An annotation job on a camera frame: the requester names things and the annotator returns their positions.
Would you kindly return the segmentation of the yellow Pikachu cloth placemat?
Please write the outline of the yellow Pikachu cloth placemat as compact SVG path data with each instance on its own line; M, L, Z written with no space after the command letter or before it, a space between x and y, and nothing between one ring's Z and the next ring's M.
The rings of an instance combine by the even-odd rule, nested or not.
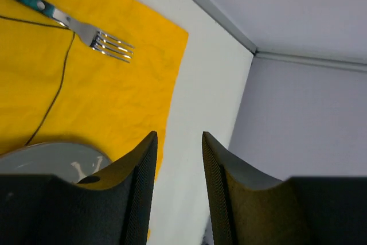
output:
M127 63L72 30L1 0L1 156L47 142L90 145L116 161L150 132L157 162L188 33L136 0L46 0L135 47Z

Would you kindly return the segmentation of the fork with green handle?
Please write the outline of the fork with green handle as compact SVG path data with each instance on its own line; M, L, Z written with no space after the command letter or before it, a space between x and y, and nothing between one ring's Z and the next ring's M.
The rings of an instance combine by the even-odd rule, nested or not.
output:
M58 22L72 30L88 47L106 56L129 63L133 58L135 47L107 32L87 23L78 21L56 8L46 0L15 0L22 5Z

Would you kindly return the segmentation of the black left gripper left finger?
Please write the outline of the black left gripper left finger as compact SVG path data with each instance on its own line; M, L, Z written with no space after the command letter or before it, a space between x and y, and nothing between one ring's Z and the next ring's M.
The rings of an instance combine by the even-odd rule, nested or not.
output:
M145 244L158 136L77 183L1 174L2 244Z

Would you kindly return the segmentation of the grey reindeer plate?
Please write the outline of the grey reindeer plate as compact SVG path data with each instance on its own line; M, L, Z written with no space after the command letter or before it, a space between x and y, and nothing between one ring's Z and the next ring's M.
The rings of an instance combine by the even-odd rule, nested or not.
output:
M76 142L47 142L1 156L1 174L53 174L77 183L110 165L97 148Z

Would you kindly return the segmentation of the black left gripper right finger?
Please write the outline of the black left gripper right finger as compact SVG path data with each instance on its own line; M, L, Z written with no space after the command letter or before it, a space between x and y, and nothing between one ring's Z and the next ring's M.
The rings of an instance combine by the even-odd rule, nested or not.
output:
M202 135L215 244L365 244L366 178L279 180Z

